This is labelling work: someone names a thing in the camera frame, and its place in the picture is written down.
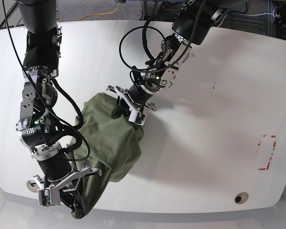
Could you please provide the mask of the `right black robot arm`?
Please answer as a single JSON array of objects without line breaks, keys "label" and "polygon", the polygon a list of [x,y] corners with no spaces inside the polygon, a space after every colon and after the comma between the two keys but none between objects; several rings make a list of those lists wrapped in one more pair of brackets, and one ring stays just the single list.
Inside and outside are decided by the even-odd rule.
[{"label": "right black robot arm", "polygon": [[16,131],[20,141],[38,162],[44,177],[35,176],[39,204],[44,207],[66,205],[84,213],[82,182],[87,176],[101,175],[99,168],[84,165],[76,168],[77,158],[68,154],[88,142],[80,133],[83,115],[76,103],[79,122],[71,125],[53,111],[58,94],[71,97],[58,85],[61,56],[61,28],[57,25],[58,9],[53,0],[18,0],[24,26],[27,28],[26,53],[20,61],[25,83],[22,91],[20,119]]}]

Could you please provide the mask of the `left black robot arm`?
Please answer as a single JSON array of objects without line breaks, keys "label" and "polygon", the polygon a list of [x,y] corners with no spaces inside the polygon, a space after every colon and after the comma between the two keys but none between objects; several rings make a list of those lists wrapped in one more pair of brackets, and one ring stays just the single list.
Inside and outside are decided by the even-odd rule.
[{"label": "left black robot arm", "polygon": [[161,52],[157,57],[153,57],[148,51],[146,31],[150,22],[146,21],[141,29],[143,48],[149,56],[149,61],[145,63],[147,68],[129,67],[133,85],[128,89],[108,87],[117,94],[112,118],[125,116],[129,122],[143,125],[147,110],[156,110],[149,99],[160,90],[173,85],[179,68],[190,55],[192,45],[203,42],[223,11],[222,6],[211,0],[186,0],[172,25],[172,35],[163,39]]}]

